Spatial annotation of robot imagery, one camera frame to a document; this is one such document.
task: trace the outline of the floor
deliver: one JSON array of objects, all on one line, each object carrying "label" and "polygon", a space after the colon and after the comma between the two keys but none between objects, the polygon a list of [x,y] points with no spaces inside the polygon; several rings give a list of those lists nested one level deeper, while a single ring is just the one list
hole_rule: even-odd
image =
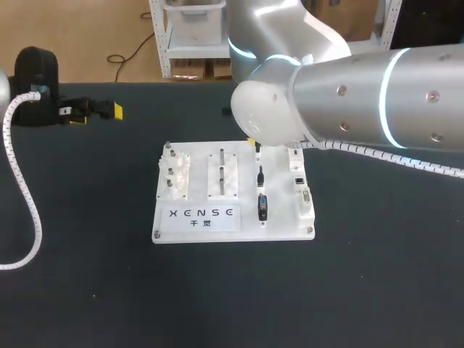
[{"label": "floor", "polygon": [[[119,65],[110,54],[129,57],[153,32],[148,0],[1,0],[0,66],[13,75],[26,46],[54,52],[61,82],[109,82]],[[154,39],[121,70],[120,82],[161,81]]]}]

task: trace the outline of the white label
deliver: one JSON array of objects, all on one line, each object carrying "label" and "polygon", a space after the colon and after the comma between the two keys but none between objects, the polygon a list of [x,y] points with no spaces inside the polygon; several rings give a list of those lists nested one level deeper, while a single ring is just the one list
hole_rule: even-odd
[{"label": "white label", "polygon": [[161,232],[237,232],[240,206],[167,206],[161,212]]}]

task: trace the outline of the black cable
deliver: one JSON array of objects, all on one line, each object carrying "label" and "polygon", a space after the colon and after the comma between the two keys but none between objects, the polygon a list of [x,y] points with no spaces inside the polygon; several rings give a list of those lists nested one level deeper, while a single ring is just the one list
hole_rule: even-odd
[{"label": "black cable", "polygon": [[[144,12],[140,15],[140,18],[142,20],[150,20],[152,18],[152,14],[150,12]],[[115,78],[115,82],[117,82],[117,79],[119,78],[119,72],[121,71],[121,69],[123,68],[123,66],[125,65],[125,63],[129,62],[132,58],[134,58],[136,56],[136,54],[138,53],[138,51],[140,51],[140,49],[143,47],[143,45],[150,39],[154,36],[154,33],[150,34],[150,36],[148,38],[146,38],[141,44],[140,46],[136,49],[136,51],[129,57],[129,58],[125,58],[124,56],[122,56],[121,54],[110,54],[108,57],[107,57],[107,61],[108,63],[113,63],[113,64],[120,64],[119,66],[119,69],[117,69],[117,72],[116,72],[116,78]]]}]

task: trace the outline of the white acrylic board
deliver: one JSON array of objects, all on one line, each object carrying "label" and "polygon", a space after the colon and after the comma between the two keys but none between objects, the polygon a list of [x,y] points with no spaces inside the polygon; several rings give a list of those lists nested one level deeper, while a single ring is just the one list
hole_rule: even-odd
[{"label": "white acrylic board", "polygon": [[[157,201],[152,231],[154,243],[285,241],[315,238],[314,207],[309,217],[300,219],[299,200],[295,193],[294,179],[306,180],[304,168],[300,171],[289,170],[289,153],[285,146],[264,146],[259,162],[255,159],[254,146],[248,141],[171,143],[171,147],[188,154],[191,158],[188,199]],[[208,197],[210,155],[219,155],[220,149],[224,149],[225,155],[235,154],[237,158],[238,197],[234,199]],[[260,165],[263,167],[265,194],[268,197],[266,227],[261,226],[257,213],[256,185]],[[158,193],[164,190],[164,185],[165,177],[160,175]],[[220,217],[213,216],[216,215],[216,211],[213,214],[213,210],[223,208],[222,211],[225,211],[230,207],[237,208],[235,211],[239,212],[239,217],[232,220],[225,217],[224,220],[223,213]],[[171,210],[178,210],[177,215],[183,217],[175,222],[168,222]],[[189,216],[184,215],[185,211],[189,210],[187,215],[193,215],[190,220]],[[204,221],[210,221],[210,226],[203,226]]]}]

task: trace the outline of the screw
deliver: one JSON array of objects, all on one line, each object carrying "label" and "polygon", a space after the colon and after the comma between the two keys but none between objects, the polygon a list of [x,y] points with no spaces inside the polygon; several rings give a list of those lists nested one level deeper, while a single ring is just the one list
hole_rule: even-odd
[{"label": "screw", "polygon": [[347,92],[347,87],[345,85],[341,85],[340,87],[337,88],[336,92],[339,96],[344,96],[345,93]]},{"label": "screw", "polygon": [[437,103],[440,99],[440,94],[437,91],[430,91],[427,93],[427,100],[429,103]]},{"label": "screw", "polygon": [[347,131],[349,131],[349,125],[347,125],[345,122],[342,122],[342,123],[340,124],[340,129],[341,129],[342,131],[344,131],[344,132],[347,132]]},{"label": "screw", "polygon": [[433,134],[432,134],[432,140],[433,140],[433,141],[436,141],[437,143],[439,143],[440,141],[443,141],[443,135],[442,135],[442,134],[433,133]]},{"label": "screw", "polygon": [[441,61],[443,61],[443,60],[448,60],[450,57],[451,57],[451,54],[449,54],[449,53],[443,53],[443,54],[440,55],[440,57],[438,58],[438,60],[441,60]]}]

